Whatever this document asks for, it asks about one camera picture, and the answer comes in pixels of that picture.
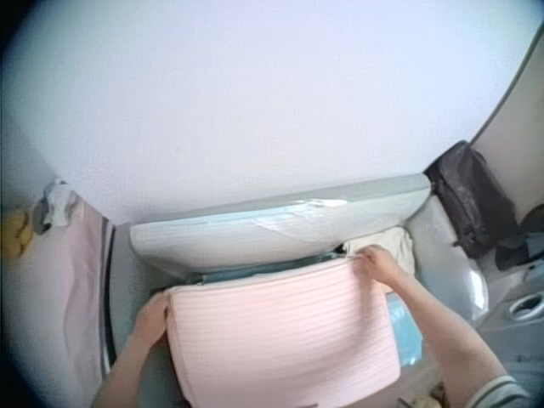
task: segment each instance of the sleeve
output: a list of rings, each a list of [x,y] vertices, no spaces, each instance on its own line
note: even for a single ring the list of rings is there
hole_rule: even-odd
[[[466,408],[531,407],[530,396],[510,376],[501,376],[485,384],[468,402]]]

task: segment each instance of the open lid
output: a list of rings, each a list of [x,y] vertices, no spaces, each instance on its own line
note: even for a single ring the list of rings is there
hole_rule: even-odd
[[[426,200],[422,174],[249,201],[172,221],[134,225],[134,251],[174,274],[311,257],[402,225]]]

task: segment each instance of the pink cloth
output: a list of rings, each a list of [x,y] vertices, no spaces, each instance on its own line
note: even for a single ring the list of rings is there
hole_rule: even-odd
[[[168,339],[194,407],[338,407],[400,375],[385,295],[348,260],[170,294]]]

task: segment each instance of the person's right hand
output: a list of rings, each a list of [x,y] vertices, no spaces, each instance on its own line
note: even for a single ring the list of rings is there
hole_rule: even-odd
[[[406,274],[391,253],[379,245],[366,246],[355,254],[354,272],[367,273],[387,286],[393,286],[399,275]]]

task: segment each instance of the hand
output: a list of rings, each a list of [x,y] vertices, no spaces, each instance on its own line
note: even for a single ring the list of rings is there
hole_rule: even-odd
[[[151,348],[166,330],[168,296],[164,292],[153,296],[138,312],[133,329],[133,338]]]
[[[367,273],[387,286],[393,286],[399,275],[406,274],[391,253],[379,245],[367,246],[355,254],[354,271]]]

